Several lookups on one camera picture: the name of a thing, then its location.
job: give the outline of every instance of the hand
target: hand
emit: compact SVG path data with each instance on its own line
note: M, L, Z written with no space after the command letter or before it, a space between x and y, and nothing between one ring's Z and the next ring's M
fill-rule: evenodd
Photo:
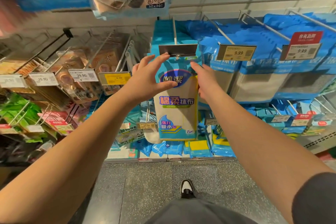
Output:
M155 55L146 56L141 59L140 63L133 67L132 77L121 90L126 92L126 95L131 96L138 104L151 99L164 90L169 90L177 86L177 82L174 81L160 83L155 81L155 75L161 67L161 64L168 60L169 57L170 55L166 52L156 59L154 59Z
M201 98L207 100L207 96L214 90L214 88L216 86L219 87L216 81L215 72L206 64L200 66L199 64L192 61L190 62L190 65L197 73L199 85L198 93Z

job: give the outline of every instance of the forearm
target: forearm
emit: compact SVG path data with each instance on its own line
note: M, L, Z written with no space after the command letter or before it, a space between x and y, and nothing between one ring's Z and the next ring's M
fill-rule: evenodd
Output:
M2 189L0 222L67 222L92 186L124 118L134 106L120 90Z
M313 175L332 170L290 137L251 115L220 88L206 100L246 172L292 222L296 192Z

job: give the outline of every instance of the shoe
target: shoe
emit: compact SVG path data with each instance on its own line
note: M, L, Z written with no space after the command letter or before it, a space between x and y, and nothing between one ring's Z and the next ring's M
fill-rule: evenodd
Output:
M184 179L181 183L181 198L191 199L196 198L194 195L194 186L191 180Z

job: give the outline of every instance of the floor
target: floor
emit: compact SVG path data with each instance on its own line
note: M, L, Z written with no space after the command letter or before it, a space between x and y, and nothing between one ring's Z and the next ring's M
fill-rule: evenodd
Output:
M191 179L196 196L226 206L258 223L287 223L235 159L103 164L70 224L144 223Z

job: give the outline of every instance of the dark sleeve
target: dark sleeve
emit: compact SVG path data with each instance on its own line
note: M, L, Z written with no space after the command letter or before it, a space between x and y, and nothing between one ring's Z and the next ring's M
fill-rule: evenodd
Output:
M310 178L294 197L292 217L294 224L336 223L336 173Z

